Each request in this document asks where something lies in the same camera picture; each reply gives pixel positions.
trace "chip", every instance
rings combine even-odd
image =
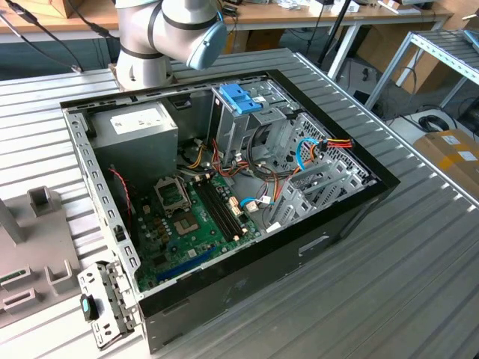
[[[180,236],[193,232],[200,227],[195,215],[191,212],[184,212],[174,216],[173,225]]]
[[[159,256],[153,258],[153,264],[155,266],[160,266],[162,264],[165,264],[166,262],[167,259],[164,254],[160,254]]]

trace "metal shelf rack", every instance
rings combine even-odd
[[[441,107],[448,104],[467,80],[471,80],[476,85],[479,85],[479,52],[472,47],[472,44],[466,41],[461,31],[440,30],[409,32],[366,102],[366,108],[373,108],[392,74],[399,66],[403,56],[412,45],[416,45],[419,50],[418,53],[412,57],[407,67],[414,68],[419,57],[424,52],[427,52],[463,76],[452,91],[444,98]],[[404,70],[396,85],[401,86],[409,73],[410,70]]]

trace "metal table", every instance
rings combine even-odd
[[[182,81],[277,68],[401,184],[355,232],[155,358],[472,358],[479,352],[477,205],[301,55],[229,55]],[[94,71],[0,82],[0,196],[61,193],[81,264],[109,257],[58,102],[118,91]],[[141,329],[99,353],[79,297],[0,330],[0,358],[148,358]]]
[[[419,50],[416,52],[416,55],[412,57],[407,67],[413,68],[419,57],[425,51],[463,76],[452,91],[444,98],[441,107],[445,107],[448,102],[451,101],[467,80],[471,80],[476,85],[479,85],[479,53],[465,40],[461,31],[439,30],[409,32],[366,102],[366,108],[373,108],[379,99],[379,95],[385,89],[389,79],[412,44],[416,45]],[[404,70],[401,77],[397,80],[396,85],[401,86],[409,73],[410,70]]]

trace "blue clip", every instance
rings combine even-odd
[[[237,84],[222,85],[219,93],[237,110],[239,114],[249,114],[263,108],[259,103],[253,101],[248,91],[244,91]]]

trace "side panel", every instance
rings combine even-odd
[[[315,258],[328,246],[346,236],[381,199],[387,197],[388,193],[381,194],[380,197],[339,215],[300,236],[297,240],[224,276],[190,296],[185,296],[184,299],[163,310],[155,312],[156,308],[152,307],[152,303],[164,303],[165,299],[173,294],[170,293],[169,288],[140,301],[145,316],[150,352],[154,353],[189,331],[206,324],[228,308]],[[207,271],[208,269],[198,274],[208,276]],[[173,287],[178,287],[181,282],[187,281],[188,278]]]

